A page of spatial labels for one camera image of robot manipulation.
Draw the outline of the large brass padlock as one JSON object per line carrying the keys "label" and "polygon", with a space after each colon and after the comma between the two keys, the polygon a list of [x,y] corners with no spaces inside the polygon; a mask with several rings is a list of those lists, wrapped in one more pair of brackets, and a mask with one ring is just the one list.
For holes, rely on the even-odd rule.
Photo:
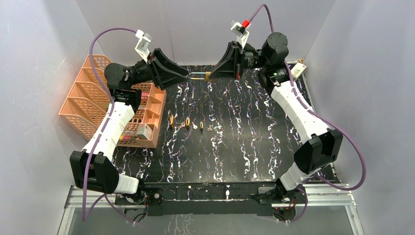
{"label": "large brass padlock", "polygon": [[168,112],[168,126],[169,129],[173,129],[175,127],[175,115],[171,111]]}

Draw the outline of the medium brass padlock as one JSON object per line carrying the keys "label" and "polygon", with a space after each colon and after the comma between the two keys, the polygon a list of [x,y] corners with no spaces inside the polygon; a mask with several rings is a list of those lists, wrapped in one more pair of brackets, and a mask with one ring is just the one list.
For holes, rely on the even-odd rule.
{"label": "medium brass padlock", "polygon": [[184,125],[185,125],[187,130],[190,129],[190,124],[191,124],[190,117],[186,117]]}

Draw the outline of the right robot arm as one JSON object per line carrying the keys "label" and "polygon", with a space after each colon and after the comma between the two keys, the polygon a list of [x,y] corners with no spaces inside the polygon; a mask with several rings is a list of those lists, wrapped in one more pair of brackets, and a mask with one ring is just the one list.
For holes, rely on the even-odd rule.
{"label": "right robot arm", "polygon": [[260,49],[231,41],[209,75],[214,80],[239,79],[244,70],[257,69],[261,86],[283,109],[300,136],[302,145],[294,153],[294,162],[277,178],[275,187],[253,196],[260,203],[287,203],[293,199],[301,185],[337,159],[343,140],[338,129],[313,115],[312,107],[305,103],[285,60],[288,53],[287,37],[280,32],[271,33]]}

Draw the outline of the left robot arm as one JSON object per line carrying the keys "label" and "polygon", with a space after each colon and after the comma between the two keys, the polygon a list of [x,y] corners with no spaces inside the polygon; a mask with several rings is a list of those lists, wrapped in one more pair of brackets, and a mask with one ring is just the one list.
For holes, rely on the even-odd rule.
{"label": "left robot arm", "polygon": [[151,81],[165,90],[187,81],[188,70],[157,48],[133,66],[108,64],[104,76],[113,101],[92,139],[69,158],[75,185],[105,194],[125,193],[133,203],[140,204],[146,190],[139,186],[139,179],[118,173],[112,164],[115,147],[141,103],[141,91],[132,86]]}

